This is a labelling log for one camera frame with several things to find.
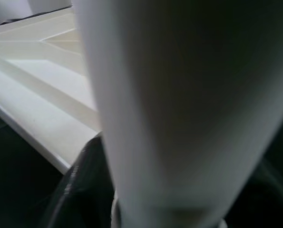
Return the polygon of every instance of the white plastic surface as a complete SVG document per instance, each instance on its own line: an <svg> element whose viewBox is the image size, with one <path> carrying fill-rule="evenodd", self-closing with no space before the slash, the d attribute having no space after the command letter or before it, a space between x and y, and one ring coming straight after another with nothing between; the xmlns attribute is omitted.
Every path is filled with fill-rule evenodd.
<svg viewBox="0 0 283 228"><path fill-rule="evenodd" d="M71 9L0 26L0 116L62 173L100 131Z"/></svg>

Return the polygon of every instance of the white cylindrical object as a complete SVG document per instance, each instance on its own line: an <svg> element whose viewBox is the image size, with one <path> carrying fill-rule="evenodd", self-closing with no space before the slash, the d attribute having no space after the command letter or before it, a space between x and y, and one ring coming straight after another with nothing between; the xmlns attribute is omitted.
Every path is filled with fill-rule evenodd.
<svg viewBox="0 0 283 228"><path fill-rule="evenodd" d="M124 228L208 228L283 120L283 2L76 0Z"/></svg>

